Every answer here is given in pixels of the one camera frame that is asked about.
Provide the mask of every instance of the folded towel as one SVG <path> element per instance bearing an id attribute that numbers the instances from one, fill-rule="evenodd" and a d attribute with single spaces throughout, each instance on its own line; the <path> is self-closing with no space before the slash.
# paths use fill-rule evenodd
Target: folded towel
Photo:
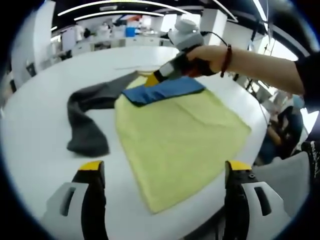
<path id="1" fill-rule="evenodd" d="M 134 105 L 141 107 L 164 99 L 201 93 L 205 87 L 191 77 L 163 81 L 155 86 L 137 86 L 122 93 Z"/>
<path id="2" fill-rule="evenodd" d="M 145 82 L 137 79 L 128 88 Z M 207 89 L 144 107 L 121 95 L 115 112 L 119 139 L 153 213 L 212 182 L 223 172 L 225 161 L 235 159 L 251 131 Z"/>

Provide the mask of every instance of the black handle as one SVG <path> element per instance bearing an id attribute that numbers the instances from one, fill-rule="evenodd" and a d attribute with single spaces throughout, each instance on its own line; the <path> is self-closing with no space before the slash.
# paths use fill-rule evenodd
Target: black handle
<path id="1" fill-rule="evenodd" d="M 195 58 L 192 63 L 198 69 L 198 72 L 204 76 L 211 76 L 216 74 L 210 69 L 210 62 L 206 60 L 202 60 L 200 58 Z"/>

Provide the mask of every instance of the white table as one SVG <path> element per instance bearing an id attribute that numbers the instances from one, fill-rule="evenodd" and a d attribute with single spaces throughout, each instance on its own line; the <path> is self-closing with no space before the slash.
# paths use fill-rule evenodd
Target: white table
<path id="1" fill-rule="evenodd" d="M 69 96 L 135 69 L 156 69 L 177 52 L 170 47 L 135 46 L 84 53 L 40 72 L 9 99 L 1 123 L 5 163 L 19 197 L 36 219 L 42 217 L 46 201 L 58 187 L 70 182 L 82 164 L 93 160 L 66 148 L 71 139 Z M 245 147 L 235 159 L 252 164 L 267 129 L 258 102 L 227 76 L 202 77 L 199 82 L 251 127 Z M 224 205 L 222 173 L 194 196 L 152 215 L 119 141 L 115 110 L 91 110 L 88 115 L 105 133 L 110 147 L 109 155 L 97 158 L 105 164 L 105 223 L 110 240 L 178 240 Z"/>
<path id="2" fill-rule="evenodd" d="M 81 42 L 77 43 L 72 52 L 78 52 L 77 49 L 83 48 L 80 52 L 84 53 L 91 52 L 95 48 L 95 44 L 109 43 L 111 48 L 117 47 L 133 47 L 133 46 L 152 46 L 158 47 L 161 44 L 163 46 L 171 47 L 172 44 L 169 39 L 164 39 L 158 37 L 157 35 L 136 35 L 134 37 L 106 37 L 106 36 L 96 36 L 92 38 L 83 39 Z"/>

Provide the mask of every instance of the red bracelet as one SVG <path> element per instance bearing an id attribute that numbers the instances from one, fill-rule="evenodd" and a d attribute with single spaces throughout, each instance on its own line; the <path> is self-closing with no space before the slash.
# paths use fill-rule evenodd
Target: red bracelet
<path id="1" fill-rule="evenodd" d="M 229 65 L 231 63 L 231 57 L 232 57 L 232 48 L 231 48 L 231 44 L 229 44 L 228 48 L 227 48 L 227 51 L 226 51 L 224 63 L 223 63 L 222 68 L 221 68 L 221 74 L 220 74 L 221 78 L 224 77 L 225 72 L 226 72 L 227 68 L 229 67 Z"/>

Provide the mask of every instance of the ceiling light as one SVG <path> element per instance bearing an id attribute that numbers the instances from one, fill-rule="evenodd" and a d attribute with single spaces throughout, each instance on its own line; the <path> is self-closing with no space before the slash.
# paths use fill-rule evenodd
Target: ceiling light
<path id="1" fill-rule="evenodd" d="M 119 10 L 119 11 L 104 11 L 104 12 L 93 13 L 93 14 L 89 14 L 89 15 L 85 15 L 85 16 L 76 17 L 74 20 L 78 21 L 78 20 L 81 20 L 81 19 L 86 19 L 86 18 L 99 16 L 99 15 L 106 15 L 106 14 L 137 14 L 137 15 L 154 15 L 154 16 L 159 16 L 159 17 L 163 17 L 164 16 L 161 13 L 150 12 L 150 11 Z"/>
<path id="2" fill-rule="evenodd" d="M 253 3 L 254 3 L 256 9 L 258 10 L 258 12 L 260 14 L 260 17 L 261 17 L 262 21 L 268 22 L 268 19 L 266 17 L 265 11 L 263 10 L 259 0 L 253 0 Z M 263 25 L 264 25 L 265 31 L 268 32 L 268 23 L 263 23 Z"/>
<path id="3" fill-rule="evenodd" d="M 177 8 L 180 9 L 180 10 L 199 10 L 199 11 L 202 11 L 204 9 L 203 6 L 195 6 L 195 5 L 177 6 Z M 169 12 L 169 11 L 174 11 L 174 10 L 171 9 L 171 8 L 162 8 L 162 9 L 159 9 L 159 10 L 155 10 L 153 12 L 155 12 L 155 13 L 164 13 L 164 12 Z"/>
<path id="4" fill-rule="evenodd" d="M 263 8 L 262 8 L 259 0 L 253 0 L 253 3 L 254 3 L 254 5 L 256 6 L 256 9 L 258 10 L 258 12 L 259 12 L 262 20 L 265 21 L 265 22 L 267 22 L 268 20 L 267 20 L 265 11 L 263 10 Z"/>
<path id="5" fill-rule="evenodd" d="M 227 14 L 229 14 L 229 16 L 230 16 L 231 18 L 233 18 L 233 20 L 234 20 L 236 23 L 239 22 L 238 19 L 237 19 L 225 6 L 222 5 L 222 3 L 220 3 L 218 0 L 212 0 L 212 1 L 214 1 L 217 5 L 219 5 L 220 8 L 222 8 Z"/>
<path id="6" fill-rule="evenodd" d="M 102 11 L 109 11 L 109 10 L 117 10 L 118 6 L 117 5 L 114 5 L 114 6 L 102 6 L 99 8 L 99 10 L 102 12 Z"/>
<path id="7" fill-rule="evenodd" d="M 89 7 L 89 6 L 93 6 L 93 5 L 98 5 L 98 4 L 113 4 L 113 3 L 136 3 L 136 4 L 149 4 L 149 5 L 155 5 L 155 6 L 159 6 L 159 7 L 163 7 L 163 8 L 168 8 L 168 9 L 172 9 L 172 10 L 176 10 L 178 12 L 184 13 L 184 14 L 190 14 L 190 12 L 182 10 L 180 8 L 174 7 L 174 6 L 170 6 L 170 5 L 166 5 L 166 4 L 162 4 L 162 3 L 158 3 L 158 2 L 153 2 L 153 1 L 144 1 L 144 0 L 105 0 L 105 1 L 96 1 L 96 2 L 91 2 L 91 3 L 87 3 L 87 4 L 83 4 L 80 6 L 75 6 L 73 8 L 70 8 L 68 10 L 62 11 L 60 13 L 58 13 L 58 16 L 61 16 L 63 14 L 67 14 L 70 13 L 74 10 L 77 9 L 81 9 L 81 8 L 85 8 L 85 7 Z"/>

